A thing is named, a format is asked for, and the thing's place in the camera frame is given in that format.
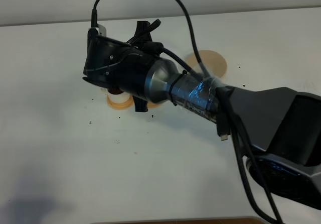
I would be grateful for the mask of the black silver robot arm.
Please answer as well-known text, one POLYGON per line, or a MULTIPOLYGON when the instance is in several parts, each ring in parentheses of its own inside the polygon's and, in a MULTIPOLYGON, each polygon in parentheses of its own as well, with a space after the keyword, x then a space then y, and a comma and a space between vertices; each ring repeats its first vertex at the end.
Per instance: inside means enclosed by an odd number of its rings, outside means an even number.
POLYGON ((170 101, 214 122, 219 136, 236 130, 247 170, 260 186, 320 209, 320 97, 287 87, 250 91, 189 67, 179 72, 160 57, 163 45, 151 40, 159 24, 138 22, 124 43, 92 20, 84 80, 129 93, 137 112, 170 101))

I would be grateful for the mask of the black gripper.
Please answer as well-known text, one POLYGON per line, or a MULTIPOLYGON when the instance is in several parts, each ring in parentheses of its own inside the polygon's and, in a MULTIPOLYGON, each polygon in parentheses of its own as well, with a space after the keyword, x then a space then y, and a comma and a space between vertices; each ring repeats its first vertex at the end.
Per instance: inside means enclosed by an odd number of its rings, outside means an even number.
POLYGON ((153 23, 137 21, 135 34, 127 41, 128 44, 88 31, 83 80, 101 88, 130 93, 135 112, 147 112, 145 81, 149 70, 160 57, 141 50, 145 43, 152 42, 150 33, 160 25, 160 20, 153 23))

